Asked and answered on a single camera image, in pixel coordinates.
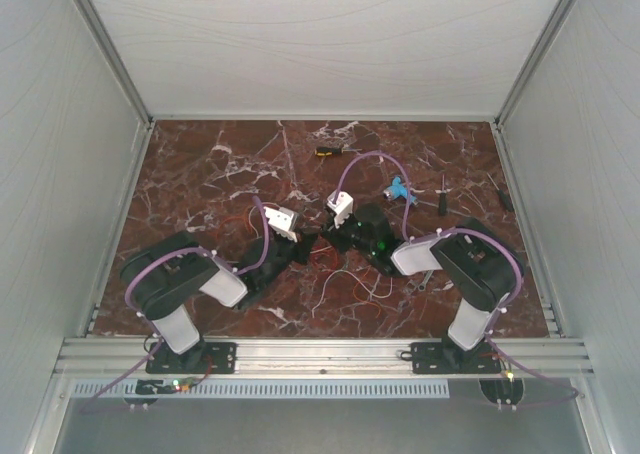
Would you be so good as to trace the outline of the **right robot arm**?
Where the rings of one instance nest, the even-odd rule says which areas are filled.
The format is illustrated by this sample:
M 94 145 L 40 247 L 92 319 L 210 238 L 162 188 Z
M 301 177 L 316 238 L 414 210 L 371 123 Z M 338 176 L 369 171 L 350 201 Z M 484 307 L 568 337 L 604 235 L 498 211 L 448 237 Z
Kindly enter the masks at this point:
M 461 294 L 447 333 L 437 343 L 415 344 L 416 373 L 496 374 L 500 357 L 486 338 L 499 313 L 523 284 L 524 265 L 478 219 L 410 241 L 394 233 L 379 205 L 368 203 L 338 220 L 329 215 L 321 236 L 336 250 L 358 251 L 380 274 L 410 277 L 442 271 Z

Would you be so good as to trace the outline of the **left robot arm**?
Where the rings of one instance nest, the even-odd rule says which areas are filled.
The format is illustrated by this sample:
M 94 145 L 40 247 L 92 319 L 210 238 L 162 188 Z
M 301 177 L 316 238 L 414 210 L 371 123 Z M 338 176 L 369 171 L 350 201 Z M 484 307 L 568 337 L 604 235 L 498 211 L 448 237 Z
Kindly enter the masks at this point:
M 260 300 L 290 264 L 305 265 L 318 234 L 296 230 L 297 239 L 271 234 L 254 240 L 240 262 L 231 266 L 204 249 L 186 231 L 174 234 L 130 256 L 120 271 L 127 285 L 125 300 L 163 339 L 147 362 L 148 373 L 203 373 L 211 363 L 220 373 L 231 367 L 215 358 L 220 352 L 204 340 L 186 302 L 205 294 L 226 308 L 243 310 Z

